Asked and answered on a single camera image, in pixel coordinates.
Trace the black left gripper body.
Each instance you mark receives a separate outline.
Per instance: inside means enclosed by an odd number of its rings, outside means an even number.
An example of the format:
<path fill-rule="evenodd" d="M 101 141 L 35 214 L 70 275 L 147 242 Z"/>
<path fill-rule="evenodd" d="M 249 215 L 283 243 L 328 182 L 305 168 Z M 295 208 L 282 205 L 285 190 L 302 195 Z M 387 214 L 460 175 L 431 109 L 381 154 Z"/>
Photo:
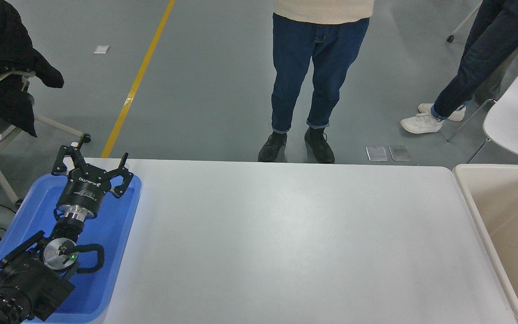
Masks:
<path fill-rule="evenodd" d="M 124 194 L 124 183 L 113 186 L 111 180 L 124 177 L 124 168 L 119 166 L 111 171 L 87 164 L 88 170 L 74 168 L 68 174 L 67 184 L 59 197 L 56 209 L 63 214 L 71 209 L 84 209 L 85 215 L 97 215 L 107 194 L 115 199 Z"/>

